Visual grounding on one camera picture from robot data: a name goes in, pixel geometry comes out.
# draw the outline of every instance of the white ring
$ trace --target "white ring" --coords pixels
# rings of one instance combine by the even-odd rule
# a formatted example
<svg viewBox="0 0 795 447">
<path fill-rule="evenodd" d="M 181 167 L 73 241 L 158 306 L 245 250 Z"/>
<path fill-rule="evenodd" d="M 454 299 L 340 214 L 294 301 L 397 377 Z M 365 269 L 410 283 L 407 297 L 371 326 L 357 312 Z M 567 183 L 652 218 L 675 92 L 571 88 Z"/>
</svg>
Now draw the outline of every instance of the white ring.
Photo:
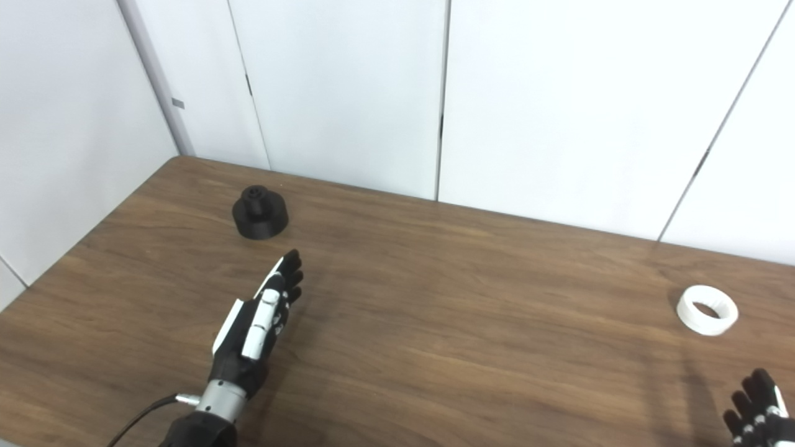
<svg viewBox="0 0 795 447">
<path fill-rule="evenodd" d="M 695 303 L 714 310 L 718 318 L 701 312 Z M 710 286 L 688 287 L 679 299 L 677 314 L 684 325 L 706 336 L 718 336 L 726 332 L 739 317 L 735 302 L 725 293 Z"/>
</svg>

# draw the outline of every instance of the white wall panel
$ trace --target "white wall panel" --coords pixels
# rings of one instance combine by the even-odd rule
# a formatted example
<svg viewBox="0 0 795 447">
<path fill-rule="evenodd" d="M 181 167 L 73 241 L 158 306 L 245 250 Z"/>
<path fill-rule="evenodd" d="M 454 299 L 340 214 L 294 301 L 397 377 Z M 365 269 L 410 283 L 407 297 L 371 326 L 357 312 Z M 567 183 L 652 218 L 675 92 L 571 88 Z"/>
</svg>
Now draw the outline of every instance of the white wall panel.
<svg viewBox="0 0 795 447">
<path fill-rule="evenodd" d="M 24 291 L 25 285 L 14 276 L 11 269 L 0 258 L 0 311 Z"/>
<path fill-rule="evenodd" d="M 184 152 L 269 169 L 226 1 L 119 3 Z"/>
<path fill-rule="evenodd" d="M 455 0 L 440 199 L 656 239 L 784 0 Z"/>
<path fill-rule="evenodd" d="M 791 6 L 663 241 L 795 265 L 793 172 Z"/>
<path fill-rule="evenodd" d="M 444 0 L 231 0 L 273 169 L 432 198 Z"/>
<path fill-rule="evenodd" d="M 114 0 L 0 11 L 0 253 L 31 283 L 176 149 Z"/>
</svg>

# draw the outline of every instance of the black cable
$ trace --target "black cable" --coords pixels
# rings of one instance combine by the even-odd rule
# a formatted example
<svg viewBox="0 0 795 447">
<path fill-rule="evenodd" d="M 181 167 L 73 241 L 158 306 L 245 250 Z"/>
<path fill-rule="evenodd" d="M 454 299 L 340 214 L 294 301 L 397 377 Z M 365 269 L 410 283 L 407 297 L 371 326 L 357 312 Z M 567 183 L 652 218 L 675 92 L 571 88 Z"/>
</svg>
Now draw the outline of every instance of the black cable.
<svg viewBox="0 0 795 447">
<path fill-rule="evenodd" d="M 168 405 L 170 403 L 175 403 L 175 402 L 176 402 L 176 394 L 170 395 L 169 397 L 162 398 L 162 399 L 160 399 L 158 401 L 153 402 L 152 405 L 147 406 L 141 413 L 138 413 L 134 418 L 132 418 L 131 421 L 127 422 L 127 425 L 124 426 L 124 428 L 121 429 L 116 434 L 116 436 L 113 437 L 113 439 L 111 439 L 111 442 L 107 443 L 107 447 L 113 447 L 114 445 L 116 445 L 118 440 L 122 439 L 122 436 L 124 436 L 124 433 L 127 433 L 127 431 L 130 430 L 131 428 L 133 428 L 133 426 L 135 424 L 137 424 L 138 421 L 143 419 L 144 416 L 146 416 L 147 414 L 151 413 L 153 410 L 157 410 L 161 406 L 166 406 L 166 405 Z"/>
</svg>

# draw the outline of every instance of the robotic hand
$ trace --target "robotic hand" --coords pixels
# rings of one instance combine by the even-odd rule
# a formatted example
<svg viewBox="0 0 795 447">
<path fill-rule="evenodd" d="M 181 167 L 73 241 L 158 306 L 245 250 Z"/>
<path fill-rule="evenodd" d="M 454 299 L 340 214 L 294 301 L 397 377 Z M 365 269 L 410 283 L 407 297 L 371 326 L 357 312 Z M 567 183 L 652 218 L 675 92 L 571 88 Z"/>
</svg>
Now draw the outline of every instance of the robotic hand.
<svg viewBox="0 0 795 447">
<path fill-rule="evenodd" d="M 731 395 L 737 412 L 723 414 L 734 446 L 795 447 L 795 419 L 789 417 L 781 391 L 767 371 L 754 370 L 743 380 L 743 389 Z"/>
<path fill-rule="evenodd" d="M 235 422 L 246 402 L 265 383 L 267 360 L 287 323 L 304 274 L 292 250 L 276 263 L 249 301 L 237 300 L 213 344 L 207 388 L 189 415 L 172 423 L 161 447 L 235 447 Z"/>
</svg>

